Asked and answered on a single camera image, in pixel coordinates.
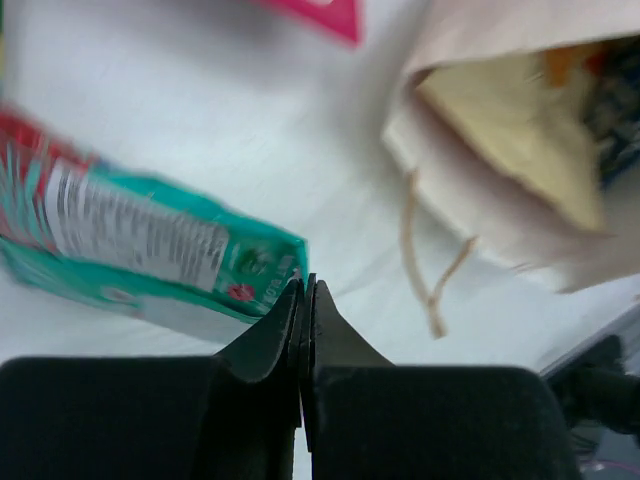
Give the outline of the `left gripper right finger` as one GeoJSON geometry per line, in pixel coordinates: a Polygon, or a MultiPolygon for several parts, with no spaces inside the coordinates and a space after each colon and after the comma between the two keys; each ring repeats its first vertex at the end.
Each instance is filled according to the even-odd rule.
{"type": "Polygon", "coordinates": [[[302,404],[316,479],[576,479],[560,408],[530,370],[396,366],[310,279],[302,404]]]}

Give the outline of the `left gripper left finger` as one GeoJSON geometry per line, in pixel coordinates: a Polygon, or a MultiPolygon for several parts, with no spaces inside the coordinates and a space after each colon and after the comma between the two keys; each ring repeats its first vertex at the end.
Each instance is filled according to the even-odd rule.
{"type": "Polygon", "coordinates": [[[288,364],[304,297],[213,355],[24,357],[1,369],[5,479],[289,479],[299,423],[288,364]]]}

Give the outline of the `teal snack packet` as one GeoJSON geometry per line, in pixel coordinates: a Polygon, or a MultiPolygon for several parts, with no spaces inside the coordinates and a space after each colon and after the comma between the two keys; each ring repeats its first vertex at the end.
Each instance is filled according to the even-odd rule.
{"type": "Polygon", "coordinates": [[[1,256],[20,282],[134,316],[153,298],[244,323],[308,273],[303,238],[1,111],[1,256]]]}

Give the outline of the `beige paper bag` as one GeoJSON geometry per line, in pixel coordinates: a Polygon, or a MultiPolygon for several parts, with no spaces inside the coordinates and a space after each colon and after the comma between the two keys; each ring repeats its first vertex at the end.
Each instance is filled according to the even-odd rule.
{"type": "Polygon", "coordinates": [[[432,333],[472,253],[576,292],[639,270],[639,5],[433,1],[382,139],[432,333]]]}

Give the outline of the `red snack packet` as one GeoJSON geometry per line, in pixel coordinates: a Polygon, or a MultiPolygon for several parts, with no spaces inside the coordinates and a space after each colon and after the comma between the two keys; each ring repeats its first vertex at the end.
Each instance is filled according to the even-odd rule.
{"type": "Polygon", "coordinates": [[[362,40],[363,6],[357,0],[258,0],[281,14],[295,16],[350,46],[362,40]]]}

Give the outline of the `green snack packet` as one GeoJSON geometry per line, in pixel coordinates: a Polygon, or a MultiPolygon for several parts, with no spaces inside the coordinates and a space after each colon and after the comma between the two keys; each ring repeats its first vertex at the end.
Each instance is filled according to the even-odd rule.
{"type": "Polygon", "coordinates": [[[0,92],[1,97],[4,89],[5,76],[5,35],[4,35],[4,7],[0,8],[0,92]]]}

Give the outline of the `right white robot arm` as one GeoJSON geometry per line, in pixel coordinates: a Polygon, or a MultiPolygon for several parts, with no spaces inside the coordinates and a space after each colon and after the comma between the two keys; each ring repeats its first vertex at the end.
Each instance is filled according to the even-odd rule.
{"type": "Polygon", "coordinates": [[[639,308],[541,371],[565,418],[585,479],[639,477],[639,308]]]}

